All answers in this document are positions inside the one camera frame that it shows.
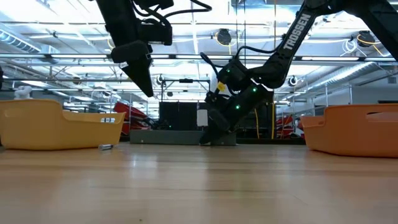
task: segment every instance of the red machine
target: red machine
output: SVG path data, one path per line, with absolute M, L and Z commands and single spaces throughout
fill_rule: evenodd
M 150 129 L 150 126 L 147 124 L 147 121 L 149 119 L 148 116 L 141 112 L 139 109 L 131 107 L 130 111 L 130 107 L 128 105 L 117 102 L 113 110 L 118 113 L 126 112 L 126 115 L 124 117 L 125 123 L 122 127 L 123 134 L 128 135 L 130 133 L 130 130 L 132 129 Z

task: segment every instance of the wooden floor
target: wooden floor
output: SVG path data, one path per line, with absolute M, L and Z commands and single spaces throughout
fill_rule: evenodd
M 4 151 L 0 223 L 398 223 L 398 160 L 305 146 Z

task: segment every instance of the white object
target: white object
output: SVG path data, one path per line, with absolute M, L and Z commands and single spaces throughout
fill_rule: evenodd
M 20 86 L 18 90 L 14 92 L 15 98 L 14 100 L 25 100 L 31 99 L 30 93 L 32 91 L 32 87 L 30 86 Z
M 198 127 L 208 126 L 207 110 L 198 110 L 197 123 L 198 123 Z

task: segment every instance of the plastic tub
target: plastic tub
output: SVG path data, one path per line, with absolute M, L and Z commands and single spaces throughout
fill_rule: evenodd
M 103 123 L 114 118 L 114 123 Z M 0 101 L 0 136 L 7 149 L 56 150 L 119 144 L 124 113 L 63 111 L 54 100 Z
M 341 156 L 398 157 L 398 104 L 331 106 L 303 116 L 310 149 Z

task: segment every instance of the yellow tub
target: yellow tub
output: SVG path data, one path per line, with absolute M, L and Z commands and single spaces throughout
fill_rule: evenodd
M 102 123 L 114 118 L 114 123 Z M 0 137 L 6 149 L 57 150 L 119 144 L 124 113 L 63 111 L 54 100 L 0 101 Z

